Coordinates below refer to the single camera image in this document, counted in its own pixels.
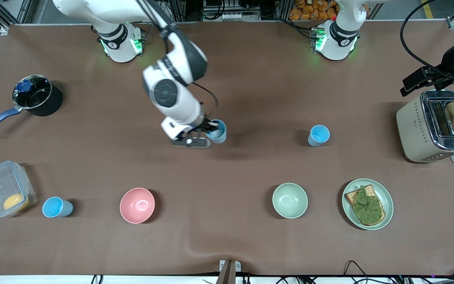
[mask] green plate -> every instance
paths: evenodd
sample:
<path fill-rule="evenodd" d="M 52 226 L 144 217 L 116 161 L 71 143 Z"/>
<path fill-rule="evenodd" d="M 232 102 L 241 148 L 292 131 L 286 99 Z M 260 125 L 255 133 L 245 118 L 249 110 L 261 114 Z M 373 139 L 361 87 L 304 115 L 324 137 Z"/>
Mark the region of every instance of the green plate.
<path fill-rule="evenodd" d="M 308 209 L 308 196 L 302 187 L 287 182 L 277 187 L 272 194 L 272 205 L 281 216 L 295 219 Z"/>
<path fill-rule="evenodd" d="M 373 186 L 374 191 L 376 192 L 376 196 L 380 199 L 381 204 L 383 205 L 383 209 L 385 210 L 385 218 L 383 219 L 383 221 L 374 226 L 366 226 L 362 224 L 358 219 L 357 215 L 355 215 L 355 212 L 353 212 L 353 207 L 348 202 L 348 199 L 346 199 L 346 194 L 360 189 L 361 185 Z M 391 218 L 393 217 L 393 200 L 391 199 L 389 192 L 379 182 L 368 178 L 356 179 L 346 186 L 342 193 L 342 208 L 344 209 L 346 216 L 348 216 L 348 219 L 350 219 L 350 221 L 352 221 L 353 224 L 365 230 L 379 230 L 388 225 L 388 223 L 390 223 Z"/>

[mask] silver toaster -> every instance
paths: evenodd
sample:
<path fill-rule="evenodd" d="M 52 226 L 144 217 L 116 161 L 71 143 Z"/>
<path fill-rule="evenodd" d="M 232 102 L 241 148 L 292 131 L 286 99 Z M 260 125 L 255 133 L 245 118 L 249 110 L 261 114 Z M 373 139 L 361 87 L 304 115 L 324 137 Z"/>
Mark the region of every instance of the silver toaster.
<path fill-rule="evenodd" d="M 432 163 L 450 157 L 454 162 L 454 129 L 445 112 L 454 92 L 427 90 L 397 111 L 397 127 L 406 157 Z"/>

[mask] avocado toast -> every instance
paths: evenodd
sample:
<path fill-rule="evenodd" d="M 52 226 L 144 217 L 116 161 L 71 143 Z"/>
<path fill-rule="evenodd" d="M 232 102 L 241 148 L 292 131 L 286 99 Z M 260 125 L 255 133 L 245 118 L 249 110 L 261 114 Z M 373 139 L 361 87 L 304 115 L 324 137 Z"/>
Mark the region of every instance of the avocado toast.
<path fill-rule="evenodd" d="M 383 205 L 372 185 L 361 185 L 360 189 L 346 194 L 353 212 L 360 222 L 367 226 L 379 224 L 385 218 Z"/>

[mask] clear plastic container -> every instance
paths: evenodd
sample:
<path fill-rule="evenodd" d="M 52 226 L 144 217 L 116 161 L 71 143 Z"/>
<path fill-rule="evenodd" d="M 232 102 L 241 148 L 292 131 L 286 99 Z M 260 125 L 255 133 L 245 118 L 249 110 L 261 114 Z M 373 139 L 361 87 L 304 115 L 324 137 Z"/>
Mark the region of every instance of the clear plastic container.
<path fill-rule="evenodd" d="M 36 194 L 23 167 L 13 161 L 0 163 L 0 218 L 14 215 L 36 203 Z"/>

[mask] plastic cup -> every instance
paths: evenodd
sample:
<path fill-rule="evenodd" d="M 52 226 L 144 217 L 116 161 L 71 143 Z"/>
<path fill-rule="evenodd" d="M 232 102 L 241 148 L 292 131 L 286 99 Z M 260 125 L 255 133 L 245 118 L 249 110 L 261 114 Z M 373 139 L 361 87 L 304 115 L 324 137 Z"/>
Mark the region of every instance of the plastic cup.
<path fill-rule="evenodd" d="M 206 133 L 206 136 L 209 140 L 213 141 L 213 143 L 222 144 L 227 139 L 227 126 L 225 125 L 225 122 L 219 119 L 213 119 L 211 122 L 217 122 L 218 129 L 216 131 Z"/>
<path fill-rule="evenodd" d="M 48 218 L 65 217 L 71 214 L 72 211 L 73 205 L 71 202 L 57 196 L 47 199 L 41 208 L 43 215 Z"/>
<path fill-rule="evenodd" d="M 308 143 L 313 146 L 317 147 L 320 146 L 321 144 L 327 142 L 327 140 L 330 138 L 330 131 L 328 128 L 326 128 L 323 125 L 315 125 L 313 128 L 311 128 L 311 131 L 309 133 L 308 137 Z"/>

